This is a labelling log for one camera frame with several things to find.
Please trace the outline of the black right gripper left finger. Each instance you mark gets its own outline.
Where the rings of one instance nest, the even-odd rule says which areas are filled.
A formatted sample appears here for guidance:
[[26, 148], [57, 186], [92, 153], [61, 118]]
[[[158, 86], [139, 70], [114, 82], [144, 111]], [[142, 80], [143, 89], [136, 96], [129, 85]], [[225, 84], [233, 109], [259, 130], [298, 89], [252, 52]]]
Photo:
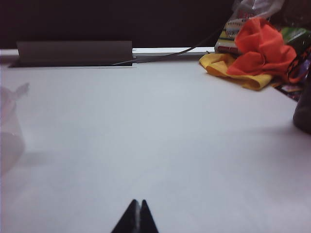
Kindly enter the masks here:
[[139, 231], [140, 205], [137, 200], [132, 200], [111, 232], [139, 233]]

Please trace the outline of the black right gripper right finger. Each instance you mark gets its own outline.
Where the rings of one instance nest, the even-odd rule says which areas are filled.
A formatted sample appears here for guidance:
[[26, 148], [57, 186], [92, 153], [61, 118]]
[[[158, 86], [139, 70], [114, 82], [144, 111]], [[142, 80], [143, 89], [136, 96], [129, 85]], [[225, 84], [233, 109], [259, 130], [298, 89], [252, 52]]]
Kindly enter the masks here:
[[141, 204], [139, 226], [141, 233], [159, 233], [146, 200]]

